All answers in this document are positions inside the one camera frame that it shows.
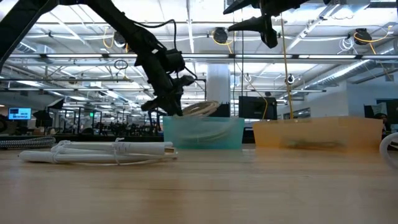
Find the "white pillar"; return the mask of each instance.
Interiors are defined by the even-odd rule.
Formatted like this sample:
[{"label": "white pillar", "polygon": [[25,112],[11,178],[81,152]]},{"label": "white pillar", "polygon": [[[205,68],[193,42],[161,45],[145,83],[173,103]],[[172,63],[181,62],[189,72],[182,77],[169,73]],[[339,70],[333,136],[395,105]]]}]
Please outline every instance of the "white pillar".
[{"label": "white pillar", "polygon": [[207,100],[229,104],[231,101],[229,64],[208,64],[207,66]]}]

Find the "white tube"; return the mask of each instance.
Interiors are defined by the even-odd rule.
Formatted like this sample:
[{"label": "white tube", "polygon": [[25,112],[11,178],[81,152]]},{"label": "white tube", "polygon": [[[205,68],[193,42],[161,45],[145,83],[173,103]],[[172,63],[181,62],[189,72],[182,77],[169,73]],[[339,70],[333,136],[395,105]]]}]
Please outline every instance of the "white tube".
[{"label": "white tube", "polygon": [[56,152],[37,152],[37,151],[23,151],[19,154],[19,158],[26,162],[50,162],[50,163],[132,163],[142,162],[153,159],[173,159],[176,154],[167,154],[164,156],[153,155],[111,155],[111,154],[57,154]]},{"label": "white tube", "polygon": [[381,141],[379,149],[381,157],[387,162],[387,164],[392,168],[398,169],[398,163],[388,154],[388,146],[393,140],[397,140],[398,142],[398,133],[390,134],[385,137],[383,141]]},{"label": "white tube", "polygon": [[[104,142],[104,143],[90,143],[90,142],[60,142],[58,145],[51,148],[52,152],[57,152],[60,147],[64,149],[78,149],[80,150],[91,150],[91,151],[108,151],[116,152],[118,154],[125,153],[136,153],[136,154],[150,154],[162,156],[165,154],[165,148],[173,147],[171,142]],[[86,154],[91,152],[77,152],[79,154]]]}]

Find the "desk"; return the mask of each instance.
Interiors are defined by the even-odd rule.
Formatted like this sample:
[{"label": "desk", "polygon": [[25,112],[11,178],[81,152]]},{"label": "desk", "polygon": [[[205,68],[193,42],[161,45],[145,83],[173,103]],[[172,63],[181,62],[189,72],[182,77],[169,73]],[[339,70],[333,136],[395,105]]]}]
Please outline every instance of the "desk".
[{"label": "desk", "polygon": [[23,163],[19,152],[0,151],[0,223],[398,221],[398,175],[377,153],[182,151],[98,167]]}]

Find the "yellow cable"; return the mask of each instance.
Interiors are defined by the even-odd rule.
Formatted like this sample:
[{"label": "yellow cable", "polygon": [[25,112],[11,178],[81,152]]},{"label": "yellow cable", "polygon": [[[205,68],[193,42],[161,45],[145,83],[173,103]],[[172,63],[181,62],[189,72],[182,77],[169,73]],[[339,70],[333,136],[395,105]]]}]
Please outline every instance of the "yellow cable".
[{"label": "yellow cable", "polygon": [[369,45],[371,46],[371,49],[372,49],[373,53],[376,55],[377,53],[376,53],[376,51],[374,50],[373,44],[370,43]]},{"label": "yellow cable", "polygon": [[264,101],[266,102],[266,109],[264,110],[264,114],[262,114],[262,119],[264,119],[265,117],[266,117],[266,113],[267,113],[267,109],[268,109],[268,101],[267,101],[267,99],[265,98],[265,97],[263,97],[262,95],[261,95],[261,93],[259,93],[257,90],[256,90],[256,87],[254,87],[253,86],[253,84],[249,81],[249,80],[247,80],[247,78],[243,75],[243,77],[244,77],[244,79],[251,85],[251,87],[253,88],[253,90],[256,92],[256,93],[258,93],[258,95],[260,95],[263,99],[264,99]]},{"label": "yellow cable", "polygon": [[356,36],[356,34],[358,34],[358,33],[356,32],[356,33],[354,34],[354,38],[357,39],[357,40],[360,40],[360,41],[362,41],[362,42],[365,42],[365,43],[375,43],[375,42],[378,42],[378,41],[380,41],[380,40],[384,40],[385,38],[388,37],[388,32],[387,32],[387,34],[386,34],[384,37],[380,38],[380,39],[377,39],[377,40],[363,40],[363,39],[358,38],[358,37]]},{"label": "yellow cable", "polygon": [[114,42],[114,32],[113,32],[113,36],[112,36],[112,44],[111,44],[111,46],[108,46],[107,44],[106,44],[106,42],[105,42],[105,35],[106,35],[106,31],[108,30],[108,28],[107,27],[105,27],[105,32],[104,32],[104,36],[103,36],[103,38],[102,38],[102,42],[104,43],[104,46],[106,47],[106,48],[108,48],[108,49],[110,49],[110,48],[112,48],[113,47],[113,42]]},{"label": "yellow cable", "polygon": [[283,20],[283,18],[282,18],[282,13],[280,14],[280,23],[282,24],[282,36],[283,36],[283,43],[284,43],[284,59],[285,59],[286,90],[287,90],[287,96],[288,96],[288,98],[289,98],[290,118],[293,119],[292,94],[291,94],[291,92],[290,92],[289,84],[287,83],[288,76],[287,76],[286,43],[285,43],[284,20]]},{"label": "yellow cable", "polygon": [[234,40],[231,40],[231,42],[225,43],[225,44],[220,44],[220,43],[218,43],[218,42],[214,39],[214,31],[211,32],[211,38],[213,39],[214,43],[216,43],[216,44],[218,44],[218,45],[229,45],[229,44],[232,44],[232,42],[234,42]]},{"label": "yellow cable", "polygon": [[229,44],[227,45],[227,47],[228,47],[229,53],[232,54],[232,50],[231,50],[231,47],[229,46]]},{"label": "yellow cable", "polygon": [[[374,49],[374,47],[373,47],[373,44],[372,44],[372,43],[369,43],[369,45],[371,46],[371,49],[372,49],[373,53],[374,53],[375,55],[377,55],[377,53],[376,53],[376,51],[375,51],[375,49]],[[391,76],[390,76],[390,74],[388,73],[387,69],[384,67],[383,63],[380,63],[380,65],[381,65],[381,67],[383,68],[384,73],[388,76],[388,78],[389,78],[391,81],[393,81],[392,78],[391,78]]]}]

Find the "orange plastic container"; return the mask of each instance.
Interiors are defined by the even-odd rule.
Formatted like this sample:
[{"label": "orange plastic container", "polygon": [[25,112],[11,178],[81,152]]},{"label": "orange plastic container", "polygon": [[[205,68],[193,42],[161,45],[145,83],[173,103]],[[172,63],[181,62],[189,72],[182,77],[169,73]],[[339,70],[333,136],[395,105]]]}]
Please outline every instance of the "orange plastic container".
[{"label": "orange plastic container", "polygon": [[260,121],[253,130],[256,147],[376,151],[382,121],[350,116]]}]

